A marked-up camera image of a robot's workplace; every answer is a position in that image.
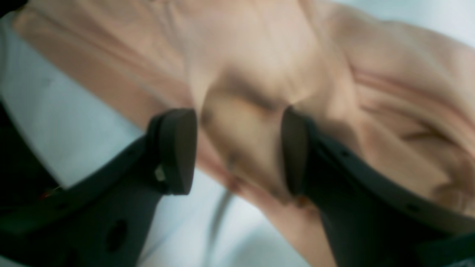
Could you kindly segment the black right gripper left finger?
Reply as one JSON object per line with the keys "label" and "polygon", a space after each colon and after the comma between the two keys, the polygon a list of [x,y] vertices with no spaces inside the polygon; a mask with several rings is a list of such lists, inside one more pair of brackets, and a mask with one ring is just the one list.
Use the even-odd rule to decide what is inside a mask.
{"label": "black right gripper left finger", "polygon": [[165,195],[189,194],[197,115],[172,109],[66,191],[1,217],[1,256],[29,267],[134,267]]}

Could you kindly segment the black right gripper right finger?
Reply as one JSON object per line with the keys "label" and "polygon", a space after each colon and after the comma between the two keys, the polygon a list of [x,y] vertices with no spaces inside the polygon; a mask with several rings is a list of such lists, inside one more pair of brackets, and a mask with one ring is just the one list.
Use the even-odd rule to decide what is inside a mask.
{"label": "black right gripper right finger", "polygon": [[337,266],[474,266],[474,219],[393,183],[291,107],[281,138],[288,189],[319,208]]}

